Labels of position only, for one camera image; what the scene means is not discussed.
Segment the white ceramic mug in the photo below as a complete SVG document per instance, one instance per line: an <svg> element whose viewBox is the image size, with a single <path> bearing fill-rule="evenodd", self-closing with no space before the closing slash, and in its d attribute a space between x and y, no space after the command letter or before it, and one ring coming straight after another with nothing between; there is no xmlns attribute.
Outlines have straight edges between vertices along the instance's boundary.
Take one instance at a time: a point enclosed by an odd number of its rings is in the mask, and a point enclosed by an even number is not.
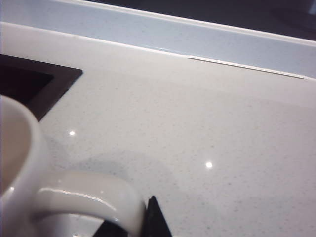
<svg viewBox="0 0 316 237"><path fill-rule="evenodd" d="M81 171L47 173L50 155L36 118L5 96L0 108L1 236L56 213L102 218L139 236L145 204L129 183Z"/></svg>

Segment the mug rim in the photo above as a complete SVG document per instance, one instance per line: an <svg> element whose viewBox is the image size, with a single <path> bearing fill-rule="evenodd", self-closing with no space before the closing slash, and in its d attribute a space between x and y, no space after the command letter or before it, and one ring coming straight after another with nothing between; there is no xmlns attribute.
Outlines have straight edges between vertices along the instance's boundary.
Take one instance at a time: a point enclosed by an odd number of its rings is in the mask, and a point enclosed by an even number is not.
<svg viewBox="0 0 316 237"><path fill-rule="evenodd" d="M14 109L19 110L30 129L30 146L28 148L25 160L14 179L10 182L9 186L1 195L1 202L6 203L13 193L19 192L21 189L20 186L22 185L21 183L25 182L28 176L32 174L32 170L37 163L37 154L40 151L40 141L42 135L37 119L28 108L12 98L0 95L0 109L3 103L7 103L9 106L14 107Z"/></svg>

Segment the mug handle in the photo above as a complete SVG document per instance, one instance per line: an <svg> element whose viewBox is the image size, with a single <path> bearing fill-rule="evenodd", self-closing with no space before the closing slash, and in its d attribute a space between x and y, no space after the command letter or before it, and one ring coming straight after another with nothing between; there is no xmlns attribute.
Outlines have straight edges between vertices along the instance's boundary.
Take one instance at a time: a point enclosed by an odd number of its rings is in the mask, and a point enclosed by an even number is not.
<svg viewBox="0 0 316 237"><path fill-rule="evenodd" d="M35 196L32 218L58 213L83 214L110 221L140 236L145 203L126 181L83 171L52 173Z"/></svg>

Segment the countertop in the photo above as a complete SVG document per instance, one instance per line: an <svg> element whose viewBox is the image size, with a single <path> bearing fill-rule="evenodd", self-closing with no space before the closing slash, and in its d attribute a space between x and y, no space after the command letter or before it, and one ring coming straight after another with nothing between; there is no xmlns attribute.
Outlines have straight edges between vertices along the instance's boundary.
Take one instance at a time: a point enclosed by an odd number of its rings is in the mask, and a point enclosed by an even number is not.
<svg viewBox="0 0 316 237"><path fill-rule="evenodd" d="M83 69L40 125L53 169L156 195L175 237L316 235L316 82L3 23L3 54ZM101 220L59 216L52 236Z"/></svg>
<svg viewBox="0 0 316 237"><path fill-rule="evenodd" d="M312 40L84 0L2 0L1 21L316 78Z"/></svg>

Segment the speckled countertop surface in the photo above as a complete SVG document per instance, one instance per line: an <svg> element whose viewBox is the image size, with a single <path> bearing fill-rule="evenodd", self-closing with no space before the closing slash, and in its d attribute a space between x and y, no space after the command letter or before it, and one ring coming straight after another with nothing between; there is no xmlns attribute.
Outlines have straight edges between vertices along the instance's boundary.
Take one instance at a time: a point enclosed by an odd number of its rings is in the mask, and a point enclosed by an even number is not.
<svg viewBox="0 0 316 237"><path fill-rule="evenodd" d="M316 235L315 82L13 24L1 37L4 54L84 71L40 123L54 169L156 195L175 237ZM100 223L58 218L52 236Z"/></svg>

